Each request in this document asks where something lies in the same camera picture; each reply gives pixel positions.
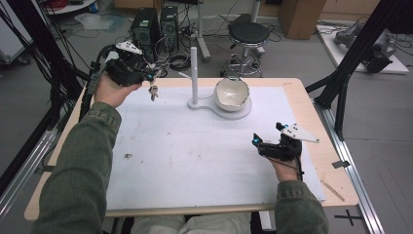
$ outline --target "black metal frame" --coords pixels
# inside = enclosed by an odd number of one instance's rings
[[[47,129],[55,126],[59,121],[60,109],[64,105],[65,99],[76,101],[79,98],[82,92],[82,86],[77,80],[77,77],[83,80],[89,80],[87,73],[76,68],[65,59],[54,36],[45,25],[45,22],[31,0],[7,0],[7,2],[32,38],[33,44],[38,47],[39,51],[49,63],[51,69],[50,75],[52,77],[52,107],[16,155],[11,165],[9,165],[6,171],[0,176],[0,197],[2,197],[13,178],[19,172],[42,134]],[[31,53],[33,48],[28,47],[26,50]],[[60,89],[66,90],[67,97],[61,95]]]
[[[324,79],[306,87],[307,93],[310,93],[325,86],[321,95],[315,98],[316,105],[321,108],[330,108],[331,102],[338,96],[334,130],[342,141],[349,80],[380,34],[399,14],[405,1],[408,0],[381,0],[337,69]]]

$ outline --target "white pole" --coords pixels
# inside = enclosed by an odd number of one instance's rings
[[[192,77],[192,103],[198,104],[198,58],[197,58],[196,47],[191,47],[191,77]]]

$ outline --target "white platform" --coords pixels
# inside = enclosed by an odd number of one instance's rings
[[[332,26],[317,26],[318,30],[325,31],[325,30],[333,30],[334,27]],[[341,60],[343,60],[344,55],[348,51],[345,45],[336,45],[334,43],[334,38],[335,38],[336,32],[333,32],[331,34],[320,34],[321,41],[327,48],[327,51],[329,52],[331,58],[334,61],[334,64],[338,66],[340,64]],[[395,57],[391,56],[390,60],[393,61],[393,63],[389,64],[386,66],[380,73],[389,73],[389,74],[407,74],[409,70]],[[368,72],[367,69],[365,69],[363,64],[360,64],[356,71],[361,71],[361,72]]]
[[[282,88],[250,88],[251,112],[237,121],[188,108],[189,87],[159,89],[154,102],[140,89],[118,109],[123,123],[113,150],[108,210],[275,204],[275,171],[251,140],[257,133],[278,143],[276,122],[295,123]],[[212,91],[199,88],[199,97]],[[306,143],[304,179],[323,201]]]

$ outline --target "black stool seat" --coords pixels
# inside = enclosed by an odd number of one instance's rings
[[[261,44],[270,37],[268,29],[256,22],[235,23],[229,32],[233,40],[245,44]]]

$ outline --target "jacket cuff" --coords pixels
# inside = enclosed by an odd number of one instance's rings
[[[285,199],[316,199],[307,184],[292,180],[279,183],[277,200]]]
[[[122,117],[119,112],[104,102],[95,102],[88,114],[85,116],[86,119],[99,118],[105,122],[116,134],[119,132],[121,127]]]

